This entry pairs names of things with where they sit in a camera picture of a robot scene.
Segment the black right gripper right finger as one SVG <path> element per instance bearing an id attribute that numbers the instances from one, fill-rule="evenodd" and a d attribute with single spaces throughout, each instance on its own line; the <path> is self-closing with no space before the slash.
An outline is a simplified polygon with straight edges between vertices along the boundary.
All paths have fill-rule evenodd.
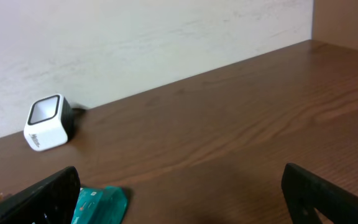
<path id="1" fill-rule="evenodd" d="M 293 223 L 321 223 L 318 212 L 333 223 L 358 223 L 358 196 L 294 163 L 286 164 L 281 188 Z"/>

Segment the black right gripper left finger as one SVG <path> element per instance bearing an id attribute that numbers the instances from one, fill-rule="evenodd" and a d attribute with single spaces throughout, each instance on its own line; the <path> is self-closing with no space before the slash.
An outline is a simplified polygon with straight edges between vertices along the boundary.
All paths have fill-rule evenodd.
<path id="1" fill-rule="evenodd" d="M 77 170 L 66 167 L 0 202 L 0 224 L 70 224 L 79 192 Z"/>

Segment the white barcode scanner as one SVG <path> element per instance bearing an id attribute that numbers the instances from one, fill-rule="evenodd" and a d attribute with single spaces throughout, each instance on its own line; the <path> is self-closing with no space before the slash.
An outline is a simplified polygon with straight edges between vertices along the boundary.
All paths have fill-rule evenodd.
<path id="1" fill-rule="evenodd" d="M 23 130 L 28 145 L 38 152 L 67 143 L 73 132 L 74 112 L 61 94 L 34 102 Z"/>

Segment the blue mouthwash bottle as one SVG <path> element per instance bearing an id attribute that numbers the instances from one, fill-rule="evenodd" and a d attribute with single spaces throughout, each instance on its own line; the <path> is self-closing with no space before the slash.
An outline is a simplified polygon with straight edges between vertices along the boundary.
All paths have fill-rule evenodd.
<path id="1" fill-rule="evenodd" d="M 121 224 L 128 199 L 120 187 L 82 187 L 71 224 Z"/>

